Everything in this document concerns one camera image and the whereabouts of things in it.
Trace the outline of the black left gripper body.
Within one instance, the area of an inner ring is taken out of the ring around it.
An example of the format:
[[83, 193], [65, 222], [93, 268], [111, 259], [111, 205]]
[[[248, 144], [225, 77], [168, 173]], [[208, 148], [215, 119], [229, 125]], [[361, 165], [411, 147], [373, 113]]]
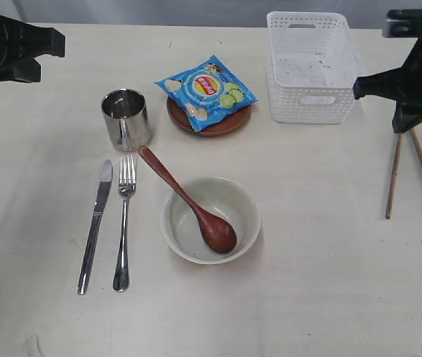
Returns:
[[65, 56], [62, 33], [0, 15], [0, 82], [40, 82], [42, 70], [36, 58], [46, 54]]

